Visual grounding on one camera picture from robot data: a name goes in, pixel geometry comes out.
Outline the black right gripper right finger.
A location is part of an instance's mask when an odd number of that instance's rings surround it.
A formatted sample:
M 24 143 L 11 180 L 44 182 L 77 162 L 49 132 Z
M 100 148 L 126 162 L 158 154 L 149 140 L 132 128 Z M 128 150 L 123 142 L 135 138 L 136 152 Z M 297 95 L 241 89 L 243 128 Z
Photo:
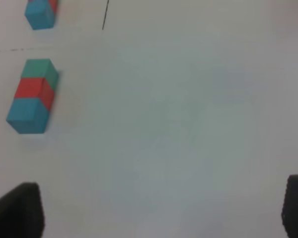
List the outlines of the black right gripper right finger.
M 281 218 L 287 236 L 298 238 L 298 175 L 287 180 Z

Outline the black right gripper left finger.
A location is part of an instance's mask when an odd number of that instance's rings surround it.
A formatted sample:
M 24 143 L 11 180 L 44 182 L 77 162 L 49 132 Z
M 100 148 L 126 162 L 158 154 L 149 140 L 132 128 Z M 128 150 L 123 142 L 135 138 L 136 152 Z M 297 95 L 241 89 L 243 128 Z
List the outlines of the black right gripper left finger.
M 24 182 L 0 198 L 0 238 L 41 238 L 44 228 L 37 183 Z

